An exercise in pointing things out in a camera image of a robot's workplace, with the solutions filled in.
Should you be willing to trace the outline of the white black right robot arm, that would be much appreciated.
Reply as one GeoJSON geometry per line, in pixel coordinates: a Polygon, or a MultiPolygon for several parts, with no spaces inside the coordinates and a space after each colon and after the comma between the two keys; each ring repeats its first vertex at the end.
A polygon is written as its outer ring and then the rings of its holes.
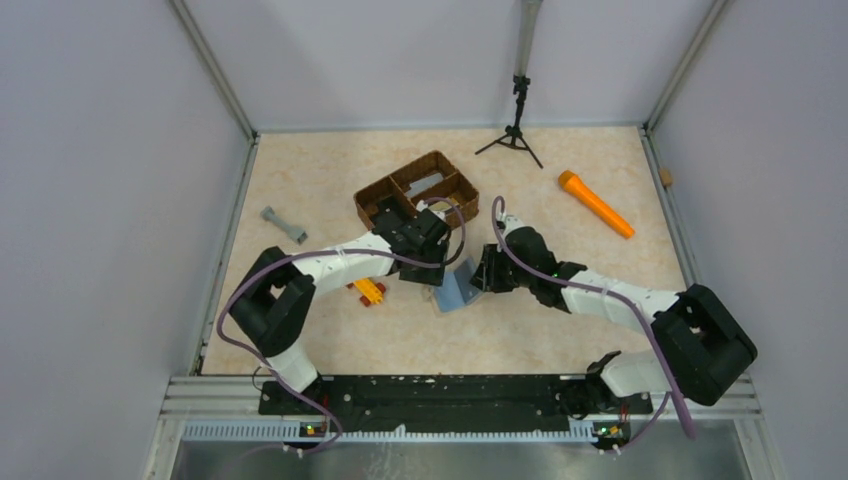
{"type": "Polygon", "coordinates": [[[471,280],[476,288],[524,288],[545,307],[597,316],[648,338],[646,352],[612,353],[595,363],[598,377],[586,385],[586,397],[600,412],[614,411],[627,396],[662,390],[712,406],[758,357],[754,342],[704,285],[682,292],[638,287],[557,260],[532,227],[498,221],[494,232],[497,240],[485,245],[471,280]]]}

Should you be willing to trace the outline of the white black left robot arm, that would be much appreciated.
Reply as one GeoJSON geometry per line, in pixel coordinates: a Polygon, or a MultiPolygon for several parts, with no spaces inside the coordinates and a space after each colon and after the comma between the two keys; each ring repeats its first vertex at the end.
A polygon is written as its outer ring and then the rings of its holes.
{"type": "Polygon", "coordinates": [[[223,312],[249,339],[248,351],[285,383],[283,401],[308,413],[321,397],[317,369],[300,340],[312,302],[365,278],[397,274],[407,282],[440,283],[451,230],[442,214],[424,209],[334,247],[292,255],[268,248],[223,312]]]}

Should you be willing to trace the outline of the grey card in basket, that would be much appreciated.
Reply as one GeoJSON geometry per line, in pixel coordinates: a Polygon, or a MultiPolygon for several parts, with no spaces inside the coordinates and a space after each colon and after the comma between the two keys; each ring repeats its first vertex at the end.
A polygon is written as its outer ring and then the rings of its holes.
{"type": "Polygon", "coordinates": [[[408,189],[405,192],[405,196],[407,198],[415,197],[419,195],[421,192],[439,184],[444,180],[444,175],[442,173],[436,172],[425,177],[419,178],[417,180],[412,181],[409,184],[408,189]]]}

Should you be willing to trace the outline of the brown woven basket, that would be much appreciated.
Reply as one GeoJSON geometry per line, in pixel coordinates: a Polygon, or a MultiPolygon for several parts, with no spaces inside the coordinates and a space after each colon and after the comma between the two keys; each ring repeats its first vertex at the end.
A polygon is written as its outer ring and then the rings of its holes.
{"type": "Polygon", "coordinates": [[[412,216],[428,198],[455,202],[466,222],[479,213],[478,189],[442,152],[434,150],[363,187],[353,195],[360,220],[368,229],[389,212],[412,216]]]}

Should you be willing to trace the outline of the black mini tripod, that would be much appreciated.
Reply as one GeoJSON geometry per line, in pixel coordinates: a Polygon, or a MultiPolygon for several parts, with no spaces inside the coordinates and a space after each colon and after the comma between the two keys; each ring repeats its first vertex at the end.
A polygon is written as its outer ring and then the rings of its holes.
{"type": "Polygon", "coordinates": [[[491,147],[500,145],[514,151],[527,152],[540,169],[544,168],[532,147],[525,140],[524,133],[521,128],[521,120],[524,114],[530,84],[531,80],[526,76],[513,77],[513,94],[516,96],[516,108],[513,122],[505,127],[504,134],[502,136],[475,151],[475,155],[480,155],[491,147]]]}

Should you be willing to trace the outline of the grey plastic dumbbell toy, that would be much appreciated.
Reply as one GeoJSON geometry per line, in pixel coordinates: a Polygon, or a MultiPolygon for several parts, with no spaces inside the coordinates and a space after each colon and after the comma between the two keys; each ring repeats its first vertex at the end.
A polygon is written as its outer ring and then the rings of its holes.
{"type": "Polygon", "coordinates": [[[302,245],[308,239],[308,234],[303,228],[286,222],[270,206],[261,210],[260,218],[283,231],[297,245],[302,245]]]}

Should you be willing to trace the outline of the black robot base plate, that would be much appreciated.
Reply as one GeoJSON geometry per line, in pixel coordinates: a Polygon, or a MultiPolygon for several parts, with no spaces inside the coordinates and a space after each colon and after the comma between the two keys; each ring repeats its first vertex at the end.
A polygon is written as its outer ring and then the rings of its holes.
{"type": "Polygon", "coordinates": [[[618,398],[595,375],[323,376],[301,399],[262,385],[262,415],[329,410],[346,432],[513,433],[565,431],[591,415],[650,414],[649,397],[618,398]]]}

